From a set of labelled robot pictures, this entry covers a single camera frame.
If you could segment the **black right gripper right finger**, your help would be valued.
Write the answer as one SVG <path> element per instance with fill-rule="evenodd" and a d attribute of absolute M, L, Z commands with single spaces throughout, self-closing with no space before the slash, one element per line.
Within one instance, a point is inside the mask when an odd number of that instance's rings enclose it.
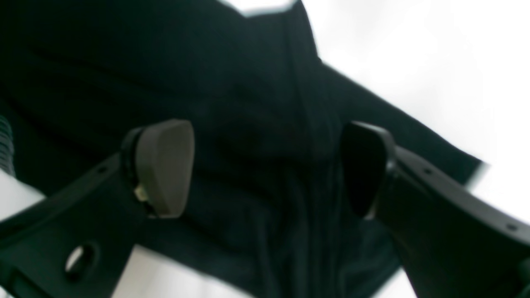
<path fill-rule="evenodd" d="M 353 212 L 390 233 L 419 298 L 528 298 L 530 229 L 473 196 L 377 126 L 343 128 Z"/>

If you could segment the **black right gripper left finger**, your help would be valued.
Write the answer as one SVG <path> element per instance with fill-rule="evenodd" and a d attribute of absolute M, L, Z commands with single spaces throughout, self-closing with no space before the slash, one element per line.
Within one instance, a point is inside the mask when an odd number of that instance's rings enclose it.
<path fill-rule="evenodd" d="M 119 153 L 1 222 L 1 287 L 14 298 L 110 298 L 143 222 L 178 218 L 193 175 L 194 130 L 131 130 Z"/>

